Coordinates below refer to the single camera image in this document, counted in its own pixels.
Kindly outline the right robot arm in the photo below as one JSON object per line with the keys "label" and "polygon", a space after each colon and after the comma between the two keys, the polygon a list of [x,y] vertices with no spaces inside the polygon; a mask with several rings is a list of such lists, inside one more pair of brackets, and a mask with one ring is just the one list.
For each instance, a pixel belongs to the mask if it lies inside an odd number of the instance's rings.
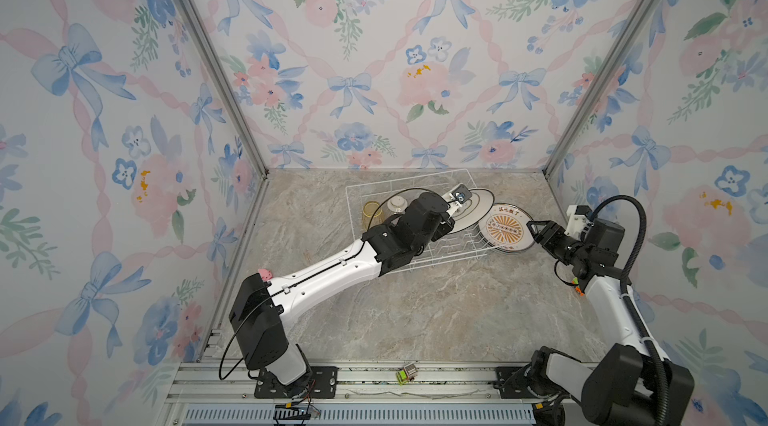
{"label": "right robot arm", "polygon": [[679,425],[694,391],[690,371],[654,340],[624,270],[616,267],[625,230],[576,213],[568,226],[527,224],[534,241],[572,269],[610,348],[593,368],[549,347],[536,350],[521,384],[540,396],[566,395],[596,425]]}

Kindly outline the yellow glass cup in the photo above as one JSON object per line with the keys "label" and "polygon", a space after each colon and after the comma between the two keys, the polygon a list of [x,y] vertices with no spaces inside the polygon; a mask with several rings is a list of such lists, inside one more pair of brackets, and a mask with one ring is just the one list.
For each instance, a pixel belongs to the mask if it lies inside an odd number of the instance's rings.
{"label": "yellow glass cup", "polygon": [[366,232],[373,226],[382,224],[384,206],[378,201],[368,201],[362,208],[362,231]]}

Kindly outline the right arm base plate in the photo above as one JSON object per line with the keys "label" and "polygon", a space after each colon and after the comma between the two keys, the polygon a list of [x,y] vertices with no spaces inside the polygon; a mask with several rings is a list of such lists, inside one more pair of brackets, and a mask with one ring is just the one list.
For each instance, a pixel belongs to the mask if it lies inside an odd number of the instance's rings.
{"label": "right arm base plate", "polygon": [[540,398],[529,378],[531,366],[500,366],[495,369],[493,387],[501,399]]}

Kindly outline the white plate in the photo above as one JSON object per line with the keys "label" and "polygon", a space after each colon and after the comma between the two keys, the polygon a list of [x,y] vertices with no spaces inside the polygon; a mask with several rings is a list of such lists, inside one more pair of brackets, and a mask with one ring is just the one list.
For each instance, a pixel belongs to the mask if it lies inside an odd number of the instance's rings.
{"label": "white plate", "polygon": [[462,232],[466,229],[476,226],[495,203],[495,195],[492,191],[485,188],[470,189],[471,197],[466,202],[451,208],[451,218],[454,220],[454,226],[451,234]]}

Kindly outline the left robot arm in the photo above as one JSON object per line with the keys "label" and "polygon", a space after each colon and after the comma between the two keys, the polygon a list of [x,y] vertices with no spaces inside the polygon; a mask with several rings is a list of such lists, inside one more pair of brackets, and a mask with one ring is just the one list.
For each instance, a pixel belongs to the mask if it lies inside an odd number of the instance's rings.
{"label": "left robot arm", "polygon": [[286,276],[264,279],[255,273],[240,284],[228,315],[230,343],[239,347],[236,366],[267,371],[290,395],[311,381],[311,366],[286,329],[319,303],[400,269],[427,246],[454,230],[456,216],[473,196],[463,184],[440,195],[421,188],[404,212],[371,226],[342,251]]}

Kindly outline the plate with orange pattern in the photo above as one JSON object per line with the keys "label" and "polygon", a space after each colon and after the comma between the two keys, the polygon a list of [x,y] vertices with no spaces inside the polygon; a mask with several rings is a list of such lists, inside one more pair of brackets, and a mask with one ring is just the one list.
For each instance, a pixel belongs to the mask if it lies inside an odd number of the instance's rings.
{"label": "plate with orange pattern", "polygon": [[502,252],[524,251],[534,245],[528,223],[533,218],[511,203],[496,203],[478,223],[485,241]]}

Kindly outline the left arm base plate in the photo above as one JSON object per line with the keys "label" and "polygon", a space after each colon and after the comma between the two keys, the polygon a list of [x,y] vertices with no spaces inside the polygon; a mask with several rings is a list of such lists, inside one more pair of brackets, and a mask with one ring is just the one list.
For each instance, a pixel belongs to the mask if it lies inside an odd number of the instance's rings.
{"label": "left arm base plate", "polygon": [[266,369],[256,376],[254,397],[257,399],[333,399],[338,385],[339,368],[310,366],[309,371],[289,385],[283,385]]}

